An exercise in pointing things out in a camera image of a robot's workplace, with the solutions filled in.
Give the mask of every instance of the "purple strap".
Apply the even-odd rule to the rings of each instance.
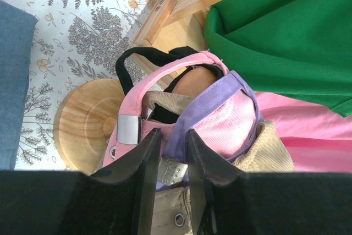
[[[193,129],[204,118],[221,107],[227,100],[235,95],[239,90],[246,93],[255,105],[256,124],[263,121],[263,117],[259,111],[256,96],[248,84],[237,74],[231,71],[228,75],[219,79],[198,97],[196,97],[179,116],[172,134],[168,140],[163,156],[172,158],[178,162],[186,163],[186,134]],[[246,153],[256,139],[256,133],[253,133],[248,141],[248,144],[236,156],[228,159],[233,162],[238,156]],[[188,182],[188,174],[184,177],[184,182]],[[157,190],[167,189],[166,185],[157,182]]]

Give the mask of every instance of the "pink fabric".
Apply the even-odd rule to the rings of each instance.
[[[297,171],[352,172],[352,116],[273,93],[256,95],[264,120],[274,122]]]
[[[172,63],[169,63],[163,67],[157,69],[154,73],[148,75],[146,78],[138,82],[126,95],[124,98],[119,114],[132,115],[132,116],[141,116],[143,113],[142,109],[142,98],[146,92],[157,82],[160,78],[172,73],[173,71],[196,64],[215,64],[221,68],[224,75],[229,73],[228,68],[221,62],[221,60],[215,55],[203,51],[200,53],[192,54],[185,58],[176,60]],[[143,121],[142,122],[142,139],[153,129],[160,128],[162,134],[162,145],[161,151],[166,147],[168,138],[173,130],[174,124],[163,124],[154,121]],[[132,150],[136,145],[127,145],[119,143],[116,139],[117,127],[115,127],[114,132],[108,143],[107,151],[104,155],[103,166],[107,166],[112,163],[114,159],[110,156],[110,149],[116,146],[115,151],[115,160],[119,159],[121,156]]]
[[[245,147],[255,132],[255,113],[253,100],[240,90],[194,129],[207,146],[228,159]]]

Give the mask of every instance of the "floral tablecloth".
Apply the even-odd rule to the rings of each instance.
[[[16,170],[64,170],[53,120],[75,87],[114,77],[114,64],[157,0],[0,0],[37,19]],[[145,73],[132,61],[133,81]]]

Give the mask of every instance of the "pink strap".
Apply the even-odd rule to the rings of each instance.
[[[160,78],[172,73],[181,67],[196,64],[216,64],[221,68],[224,75],[229,73],[229,69],[226,67],[226,65],[224,65],[218,57],[209,52],[203,51],[189,55],[185,58],[176,60],[172,63],[168,63],[163,67],[160,67],[154,73],[139,81],[124,98],[119,110],[119,114],[140,116],[142,112],[142,99],[144,95],[158,80],[160,80]]]

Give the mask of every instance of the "denim cloth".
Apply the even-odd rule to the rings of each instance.
[[[28,90],[37,19],[0,1],[0,170],[13,170]]]

